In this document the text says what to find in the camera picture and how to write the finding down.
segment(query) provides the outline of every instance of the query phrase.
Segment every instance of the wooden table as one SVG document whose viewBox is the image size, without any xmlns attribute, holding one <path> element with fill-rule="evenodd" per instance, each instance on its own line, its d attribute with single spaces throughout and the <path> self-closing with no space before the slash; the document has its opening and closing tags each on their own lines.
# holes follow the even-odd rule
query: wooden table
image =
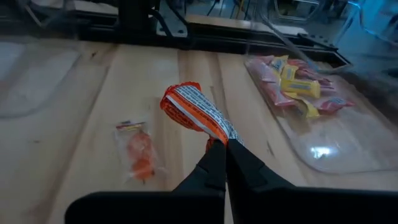
<svg viewBox="0 0 398 224">
<path fill-rule="evenodd" d="M 397 190 L 398 172 L 330 175 L 303 164 L 290 148 L 243 66 L 242 55 L 79 43 L 81 57 L 43 110 L 0 120 L 0 223 L 63 223 L 68 205 L 99 190 L 172 190 L 205 153 L 207 135 L 159 108 L 173 84 L 200 83 L 246 147 L 295 185 Z M 125 181 L 113 139 L 117 122 L 150 122 L 169 173 Z M 232 223 L 228 198 L 226 223 Z"/>
</svg>

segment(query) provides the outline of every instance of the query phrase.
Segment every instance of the candy wrapper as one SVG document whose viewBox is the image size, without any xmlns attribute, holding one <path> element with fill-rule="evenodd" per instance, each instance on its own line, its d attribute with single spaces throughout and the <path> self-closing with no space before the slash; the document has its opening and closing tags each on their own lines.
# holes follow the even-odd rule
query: candy wrapper
<svg viewBox="0 0 398 224">
<path fill-rule="evenodd" d="M 296 78 L 304 79 L 304 80 L 313 80 L 318 81 L 322 86 L 331 86 L 331 81 L 321 75 L 319 75 L 316 71 L 312 70 L 309 65 L 300 59 L 288 59 L 288 65 L 297 66 L 298 69 L 296 71 Z"/>
<path fill-rule="evenodd" d="M 295 101 L 288 96 L 286 96 L 281 90 L 278 84 L 276 83 L 261 83 L 261 88 L 265 90 L 269 98 L 272 100 L 275 106 L 285 107 L 292 106 L 295 104 Z"/>
<path fill-rule="evenodd" d="M 246 61 L 245 66 L 248 68 L 249 72 L 255 74 L 264 82 L 279 82 L 279 77 L 274 74 L 274 70 L 264 61 L 271 62 L 269 59 L 262 60 L 260 58 L 251 58 Z"/>
<path fill-rule="evenodd" d="M 281 79 L 294 80 L 297 69 L 299 69 L 297 66 L 285 65 L 280 75 Z"/>
<path fill-rule="evenodd" d="M 284 69 L 288 55 L 281 56 L 281 57 L 275 57 L 269 64 L 271 68 L 274 69 L 274 73 L 277 77 L 280 77 L 280 74 L 282 73 L 282 70 Z"/>
<path fill-rule="evenodd" d="M 317 81 L 285 80 L 280 84 L 282 91 L 307 95 L 314 98 L 320 97 L 320 85 Z"/>
<path fill-rule="evenodd" d="M 177 123 L 209 135 L 206 150 L 219 139 L 227 145 L 229 139 L 243 144 L 233 125 L 224 118 L 216 106 L 201 92 L 199 83 L 185 82 L 168 87 L 160 108 Z"/>
<path fill-rule="evenodd" d="M 354 106 L 353 102 L 339 96 L 323 96 L 319 99 L 307 98 L 307 100 L 316 107 L 320 114 L 333 114 L 345 106 Z"/>
<path fill-rule="evenodd" d="M 294 93 L 286 93 L 287 96 L 296 99 L 295 105 L 297 111 L 303 118 L 317 118 L 319 117 L 319 112 L 316 107 L 314 107 L 308 100 L 304 97 L 298 96 Z"/>
<path fill-rule="evenodd" d="M 273 55 L 258 56 L 257 58 L 263 61 L 266 65 L 269 65 L 272 62 L 272 60 L 275 58 L 275 56 Z"/>
<path fill-rule="evenodd" d="M 127 177 L 133 177 L 145 183 L 157 171 L 165 172 L 158 163 L 147 123 L 125 121 L 116 125 L 115 128 L 114 137 Z"/>
</svg>

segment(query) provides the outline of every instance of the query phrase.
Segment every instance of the yellow candy wrapper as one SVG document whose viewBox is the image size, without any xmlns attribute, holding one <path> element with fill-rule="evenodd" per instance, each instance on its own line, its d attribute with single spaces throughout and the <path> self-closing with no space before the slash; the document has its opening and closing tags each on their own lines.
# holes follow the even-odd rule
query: yellow candy wrapper
<svg viewBox="0 0 398 224">
<path fill-rule="evenodd" d="M 282 73 L 283 68 L 285 67 L 287 63 L 287 59 L 289 58 L 288 55 L 281 56 L 281 57 L 275 57 L 269 66 L 273 68 L 274 74 L 277 77 L 280 77 L 280 74 Z"/>
<path fill-rule="evenodd" d="M 282 91 L 312 96 L 314 98 L 319 98 L 321 94 L 321 87 L 317 81 L 282 79 L 280 86 Z"/>
<path fill-rule="evenodd" d="M 298 69 L 299 68 L 294 65 L 285 65 L 280 77 L 286 80 L 294 80 L 295 73 Z"/>
<path fill-rule="evenodd" d="M 295 93 L 285 93 L 285 95 L 296 99 L 296 107 L 302 114 L 304 118 L 317 118 L 319 117 L 319 112 L 310 102 L 301 96 L 297 96 Z"/>
</svg>

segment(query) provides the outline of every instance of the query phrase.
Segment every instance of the pile of candy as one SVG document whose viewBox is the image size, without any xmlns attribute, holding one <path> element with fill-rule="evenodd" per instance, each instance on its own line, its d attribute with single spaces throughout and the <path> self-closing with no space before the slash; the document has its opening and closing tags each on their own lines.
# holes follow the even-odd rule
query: pile of candy
<svg viewBox="0 0 398 224">
<path fill-rule="evenodd" d="M 294 106 L 306 117 L 333 114 L 354 103 L 339 96 L 333 82 L 306 62 L 289 56 L 249 58 L 246 67 L 261 79 L 261 88 L 278 107 Z"/>
</svg>

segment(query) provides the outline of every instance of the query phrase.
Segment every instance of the pink candy wrapper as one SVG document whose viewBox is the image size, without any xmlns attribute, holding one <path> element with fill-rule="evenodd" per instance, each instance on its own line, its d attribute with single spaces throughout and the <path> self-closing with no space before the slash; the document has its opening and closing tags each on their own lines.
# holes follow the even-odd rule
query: pink candy wrapper
<svg viewBox="0 0 398 224">
<path fill-rule="evenodd" d="M 285 96 L 278 84 L 276 83 L 261 83 L 261 88 L 266 91 L 269 98 L 274 102 L 275 106 L 291 106 L 294 105 L 294 100 Z"/>
<path fill-rule="evenodd" d="M 275 58 L 275 56 L 273 56 L 273 55 L 258 57 L 258 59 L 262 60 L 266 65 L 269 65 L 274 58 Z"/>
<path fill-rule="evenodd" d="M 314 70 L 309 68 L 298 69 L 296 71 L 296 77 L 300 79 L 316 80 L 320 85 L 329 86 L 331 81 L 327 78 L 319 76 Z"/>
<path fill-rule="evenodd" d="M 319 99 L 307 98 L 318 109 L 320 114 L 332 114 L 345 106 L 354 106 L 354 103 L 339 96 L 322 96 Z"/>
<path fill-rule="evenodd" d="M 252 58 L 246 61 L 246 66 L 250 73 L 253 75 L 258 76 L 264 82 L 271 82 L 276 83 L 279 79 L 274 75 L 272 68 L 270 68 L 264 60 L 268 61 L 268 59 L 262 60 L 261 58 L 266 57 L 259 57 L 259 58 Z"/>
<path fill-rule="evenodd" d="M 288 59 L 287 63 L 289 65 L 297 66 L 298 69 L 310 68 L 306 62 L 300 59 Z"/>
</svg>

